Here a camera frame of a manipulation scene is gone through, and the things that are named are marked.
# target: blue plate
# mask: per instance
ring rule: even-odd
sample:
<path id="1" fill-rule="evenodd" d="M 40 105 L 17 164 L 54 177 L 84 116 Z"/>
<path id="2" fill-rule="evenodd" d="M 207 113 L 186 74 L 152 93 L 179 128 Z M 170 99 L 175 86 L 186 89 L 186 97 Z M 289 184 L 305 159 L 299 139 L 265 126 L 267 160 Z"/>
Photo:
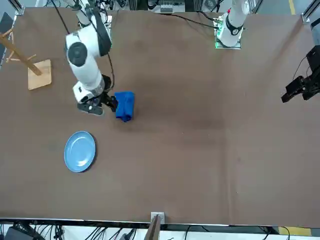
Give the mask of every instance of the blue plate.
<path id="1" fill-rule="evenodd" d="M 94 161 L 96 144 L 94 138 L 86 131 L 74 133 L 64 147 L 66 167 L 75 173 L 85 171 Z"/>

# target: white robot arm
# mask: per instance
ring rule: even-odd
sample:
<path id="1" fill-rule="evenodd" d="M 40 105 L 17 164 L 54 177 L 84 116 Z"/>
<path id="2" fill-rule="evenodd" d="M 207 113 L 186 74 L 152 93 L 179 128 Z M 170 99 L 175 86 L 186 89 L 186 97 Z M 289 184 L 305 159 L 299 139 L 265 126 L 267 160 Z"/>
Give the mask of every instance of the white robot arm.
<path id="1" fill-rule="evenodd" d="M 232 0 L 229 13 L 222 16 L 223 28 L 217 38 L 227 47 L 233 47 L 241 38 L 244 22 L 249 13 L 248 0 Z"/>
<path id="2" fill-rule="evenodd" d="M 107 94 L 112 88 L 111 80 L 101 74 L 95 60 L 109 53 L 112 45 L 110 32 L 93 2 L 81 2 L 83 5 L 79 6 L 78 13 L 86 16 L 90 24 L 65 37 L 66 58 L 78 80 L 73 93 L 82 111 L 101 115 L 101 104 L 106 104 L 114 112 L 116 99 Z"/>

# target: blue cloth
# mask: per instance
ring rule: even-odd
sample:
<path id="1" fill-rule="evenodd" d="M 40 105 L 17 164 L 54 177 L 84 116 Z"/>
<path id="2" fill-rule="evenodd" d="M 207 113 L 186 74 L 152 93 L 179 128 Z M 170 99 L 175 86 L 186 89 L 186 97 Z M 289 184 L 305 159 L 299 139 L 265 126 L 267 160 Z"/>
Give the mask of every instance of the blue cloth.
<path id="1" fill-rule="evenodd" d="M 121 91 L 114 93 L 118 106 L 115 117 L 124 122 L 130 121 L 134 115 L 135 94 L 132 91 Z"/>

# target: brown table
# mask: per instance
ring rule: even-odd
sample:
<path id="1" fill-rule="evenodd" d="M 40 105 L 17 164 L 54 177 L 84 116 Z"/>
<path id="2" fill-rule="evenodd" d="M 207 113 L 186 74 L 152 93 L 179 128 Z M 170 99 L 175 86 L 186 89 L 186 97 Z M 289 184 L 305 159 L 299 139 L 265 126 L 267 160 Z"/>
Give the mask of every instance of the brown table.
<path id="1" fill-rule="evenodd" d="M 60 11 L 75 30 L 75 14 Z M 17 18 L 18 47 L 51 59 L 53 83 L 29 91 L 21 63 L 0 71 L 0 216 L 148 222 L 165 212 L 168 223 L 319 227 L 320 96 L 281 102 L 313 46 L 301 17 L 248 16 L 242 50 L 215 49 L 212 29 L 177 17 L 113 17 L 114 91 L 136 95 L 128 123 L 76 108 L 53 8 Z M 97 61 L 110 76 L 108 58 Z M 77 174 L 63 152 L 81 130 L 98 153 Z"/>

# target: wooden stand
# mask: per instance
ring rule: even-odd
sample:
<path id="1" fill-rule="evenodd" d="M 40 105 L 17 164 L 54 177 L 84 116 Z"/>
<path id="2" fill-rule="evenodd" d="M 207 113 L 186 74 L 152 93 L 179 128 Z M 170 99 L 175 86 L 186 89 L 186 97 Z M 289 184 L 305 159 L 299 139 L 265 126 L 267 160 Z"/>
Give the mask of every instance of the wooden stand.
<path id="1" fill-rule="evenodd" d="M 12 43 L 6 37 L 9 34 L 11 34 Z M 12 51 L 9 57 L 6 59 L 7 63 L 9 61 L 21 61 L 28 67 L 29 90 L 51 84 L 52 76 L 50 59 L 33 64 L 30 60 L 34 58 L 36 54 L 27 58 L 19 49 L 17 49 L 17 47 L 14 45 L 14 33 L 12 28 L 4 34 L 1 34 L 0 32 L 0 43 L 3 44 L 7 49 L 10 49 Z"/>

